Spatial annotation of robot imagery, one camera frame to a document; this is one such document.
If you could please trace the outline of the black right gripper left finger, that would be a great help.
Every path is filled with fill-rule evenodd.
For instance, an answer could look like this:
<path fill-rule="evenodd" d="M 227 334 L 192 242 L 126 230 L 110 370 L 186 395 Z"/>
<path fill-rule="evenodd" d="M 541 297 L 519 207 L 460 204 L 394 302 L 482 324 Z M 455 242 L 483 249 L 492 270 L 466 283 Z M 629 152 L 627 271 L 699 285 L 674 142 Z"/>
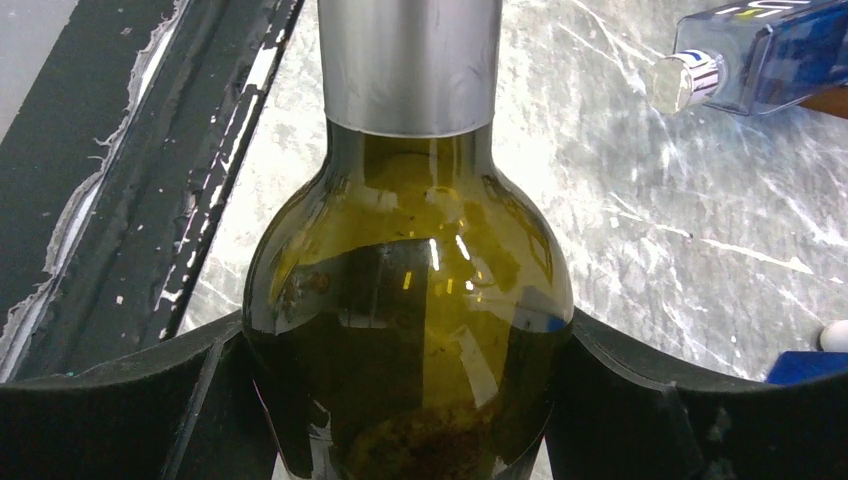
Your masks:
<path fill-rule="evenodd" d="M 79 374 L 1 387 L 5 479 L 268 479 L 277 457 L 232 313 Z"/>

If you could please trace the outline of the blue label clear bottle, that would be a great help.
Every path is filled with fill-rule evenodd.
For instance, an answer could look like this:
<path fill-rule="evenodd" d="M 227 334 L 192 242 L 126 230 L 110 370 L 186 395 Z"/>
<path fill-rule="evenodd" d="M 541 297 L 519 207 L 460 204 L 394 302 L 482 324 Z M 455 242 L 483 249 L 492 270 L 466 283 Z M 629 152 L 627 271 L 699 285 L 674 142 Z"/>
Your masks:
<path fill-rule="evenodd" d="M 765 115 L 847 82 L 844 1 L 737 1 L 680 19 L 646 73 L 650 104 Z"/>

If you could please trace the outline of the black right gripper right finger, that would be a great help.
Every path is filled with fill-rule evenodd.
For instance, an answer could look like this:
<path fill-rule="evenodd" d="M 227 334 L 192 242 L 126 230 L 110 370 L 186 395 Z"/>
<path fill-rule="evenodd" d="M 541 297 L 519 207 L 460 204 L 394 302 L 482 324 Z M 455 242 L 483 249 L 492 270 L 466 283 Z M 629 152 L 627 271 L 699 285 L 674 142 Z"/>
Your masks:
<path fill-rule="evenodd" d="M 557 479 L 843 479 L 847 376 L 721 374 L 577 311 L 546 432 Z"/>

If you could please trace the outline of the dark bottle silver cap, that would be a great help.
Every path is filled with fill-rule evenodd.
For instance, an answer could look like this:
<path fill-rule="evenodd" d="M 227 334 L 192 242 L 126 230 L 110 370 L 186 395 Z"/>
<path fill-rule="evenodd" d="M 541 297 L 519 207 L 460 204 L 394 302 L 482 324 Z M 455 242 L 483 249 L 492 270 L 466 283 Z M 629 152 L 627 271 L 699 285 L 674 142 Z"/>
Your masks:
<path fill-rule="evenodd" d="M 527 479 L 574 312 L 492 155 L 498 1 L 321 1 L 328 148 L 248 272 L 243 329 L 292 479 Z"/>

